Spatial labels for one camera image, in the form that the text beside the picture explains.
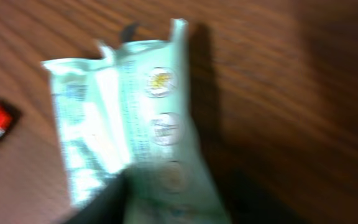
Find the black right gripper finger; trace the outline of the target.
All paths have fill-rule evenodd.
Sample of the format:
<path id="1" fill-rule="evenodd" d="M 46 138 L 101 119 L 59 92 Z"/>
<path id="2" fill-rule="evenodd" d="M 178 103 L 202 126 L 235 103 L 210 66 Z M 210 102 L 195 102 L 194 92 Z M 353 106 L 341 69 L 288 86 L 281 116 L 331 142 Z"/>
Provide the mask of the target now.
<path id="1" fill-rule="evenodd" d="M 121 172 L 92 202 L 63 224 L 123 224 L 128 195 L 129 183 Z"/>

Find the white teal snack packet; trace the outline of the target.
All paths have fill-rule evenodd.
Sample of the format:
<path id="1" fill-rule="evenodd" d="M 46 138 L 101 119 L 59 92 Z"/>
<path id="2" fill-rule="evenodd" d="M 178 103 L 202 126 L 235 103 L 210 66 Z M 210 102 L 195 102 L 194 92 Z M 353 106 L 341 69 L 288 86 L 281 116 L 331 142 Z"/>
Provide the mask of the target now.
<path id="1" fill-rule="evenodd" d="M 201 157 L 190 113 L 188 24 L 173 19 L 168 40 L 131 41 L 101 58 L 42 66 L 51 96 L 71 206 L 86 210 L 127 181 L 125 223 L 229 223 Z"/>

